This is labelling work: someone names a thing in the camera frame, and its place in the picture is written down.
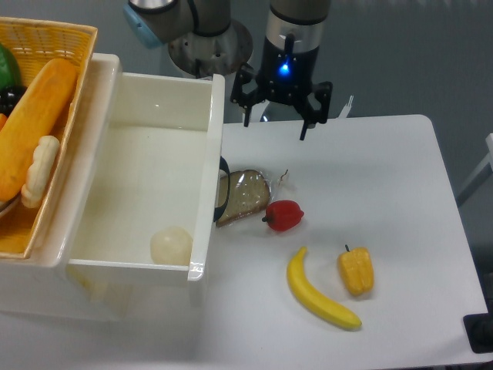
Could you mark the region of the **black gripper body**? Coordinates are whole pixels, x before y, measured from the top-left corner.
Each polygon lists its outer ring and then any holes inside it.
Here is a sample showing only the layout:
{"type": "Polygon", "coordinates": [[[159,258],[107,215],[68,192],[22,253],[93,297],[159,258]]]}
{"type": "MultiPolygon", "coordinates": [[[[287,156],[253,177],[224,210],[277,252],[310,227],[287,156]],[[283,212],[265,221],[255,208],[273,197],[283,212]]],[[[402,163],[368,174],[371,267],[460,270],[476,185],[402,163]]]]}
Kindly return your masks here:
{"type": "Polygon", "coordinates": [[[313,85],[312,76],[320,48],[286,53],[283,47],[264,39],[257,81],[271,102],[294,105],[293,102],[299,99],[303,103],[313,85]]]}

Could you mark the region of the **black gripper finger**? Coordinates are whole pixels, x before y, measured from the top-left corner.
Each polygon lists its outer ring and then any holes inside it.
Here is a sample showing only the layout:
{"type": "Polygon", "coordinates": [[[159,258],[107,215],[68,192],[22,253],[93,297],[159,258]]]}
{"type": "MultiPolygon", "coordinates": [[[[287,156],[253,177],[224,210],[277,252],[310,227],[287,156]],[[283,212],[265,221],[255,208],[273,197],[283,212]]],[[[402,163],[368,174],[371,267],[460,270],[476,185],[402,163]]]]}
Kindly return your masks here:
{"type": "Polygon", "coordinates": [[[333,83],[329,81],[311,86],[310,94],[304,99],[301,110],[304,123],[300,140],[305,140],[307,131],[313,129],[318,123],[325,124],[327,122],[332,92],[333,83]]]}
{"type": "Polygon", "coordinates": [[[266,92],[257,81],[257,75],[258,72],[250,64],[244,62],[236,71],[234,78],[230,102],[244,110],[244,127],[250,125],[253,107],[267,100],[266,92]]]}

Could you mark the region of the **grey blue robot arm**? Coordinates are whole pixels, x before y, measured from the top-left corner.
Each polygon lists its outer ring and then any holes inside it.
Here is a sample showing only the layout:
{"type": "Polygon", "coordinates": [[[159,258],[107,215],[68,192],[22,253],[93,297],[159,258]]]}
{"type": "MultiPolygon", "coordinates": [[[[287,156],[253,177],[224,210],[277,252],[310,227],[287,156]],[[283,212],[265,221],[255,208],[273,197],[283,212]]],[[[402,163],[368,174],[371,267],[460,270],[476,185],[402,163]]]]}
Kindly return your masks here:
{"type": "Polygon", "coordinates": [[[264,101],[293,107],[304,124],[300,138],[328,118],[331,82],[314,83],[329,1],[271,1],[258,69],[249,64],[253,41],[233,19],[228,1],[128,1],[123,12],[147,48],[161,45],[181,72],[194,78],[233,76],[232,103],[248,126],[264,101]]]}

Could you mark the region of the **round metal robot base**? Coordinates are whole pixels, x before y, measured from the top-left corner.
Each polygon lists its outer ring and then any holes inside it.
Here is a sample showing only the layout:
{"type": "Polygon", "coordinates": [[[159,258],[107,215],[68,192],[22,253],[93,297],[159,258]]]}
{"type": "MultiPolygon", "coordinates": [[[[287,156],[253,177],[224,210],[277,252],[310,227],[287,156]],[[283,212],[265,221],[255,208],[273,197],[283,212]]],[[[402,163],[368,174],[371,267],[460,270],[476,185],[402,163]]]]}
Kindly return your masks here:
{"type": "Polygon", "coordinates": [[[234,75],[250,61],[253,39],[248,29],[237,20],[220,35],[206,37],[193,32],[168,44],[171,62],[185,76],[202,79],[219,74],[234,75]]]}

